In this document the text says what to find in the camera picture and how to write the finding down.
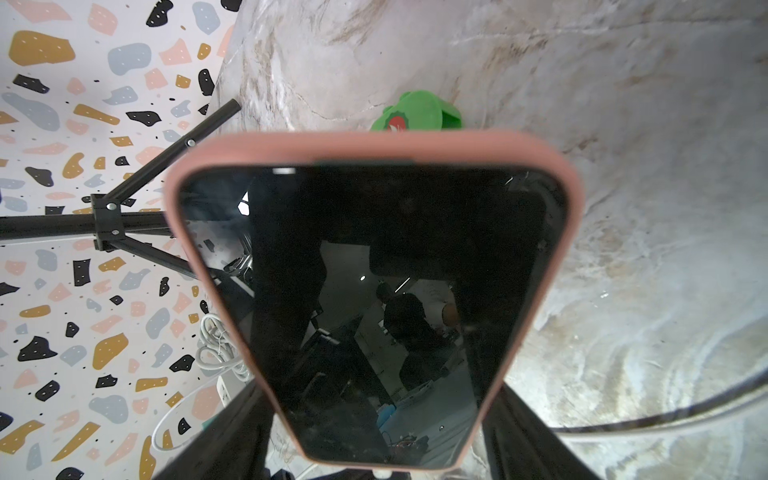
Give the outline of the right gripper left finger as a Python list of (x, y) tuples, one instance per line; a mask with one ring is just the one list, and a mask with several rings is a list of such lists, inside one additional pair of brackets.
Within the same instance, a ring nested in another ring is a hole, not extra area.
[(159, 479), (266, 479), (265, 459), (274, 410), (251, 382), (196, 439), (165, 467)]

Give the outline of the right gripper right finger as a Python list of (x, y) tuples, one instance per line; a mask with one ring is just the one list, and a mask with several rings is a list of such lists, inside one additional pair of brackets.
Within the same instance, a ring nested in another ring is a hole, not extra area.
[(495, 480), (597, 477), (507, 385), (490, 404), (482, 430)]

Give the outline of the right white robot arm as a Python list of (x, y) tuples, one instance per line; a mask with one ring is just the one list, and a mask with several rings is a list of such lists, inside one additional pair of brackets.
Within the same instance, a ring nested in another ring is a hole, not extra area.
[(668, 424), (677, 425), (680, 423), (691, 423), (692, 418), (702, 415), (704, 415), (706, 418), (710, 418), (710, 411), (723, 409), (726, 405), (736, 402), (737, 406), (731, 410), (731, 413), (734, 413), (737, 410), (740, 410), (742, 407), (747, 406), (747, 401), (742, 401), (743, 397), (752, 395), (754, 392), (766, 387), (767, 371), (764, 370), (759, 374), (744, 379), (742, 382), (733, 385), (732, 387), (706, 400), (702, 400), (698, 403), (680, 407), (668, 412), (658, 413), (642, 418), (623, 420), (614, 423), (570, 427), (548, 426), (548, 429), (554, 434), (560, 436), (661, 429), (663, 426)]

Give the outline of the phone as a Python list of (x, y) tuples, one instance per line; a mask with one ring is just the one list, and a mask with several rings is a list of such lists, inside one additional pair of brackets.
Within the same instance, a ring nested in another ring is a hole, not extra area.
[(460, 464), (576, 233), (576, 168), (515, 131), (251, 133), (166, 179), (167, 219), (299, 451)]

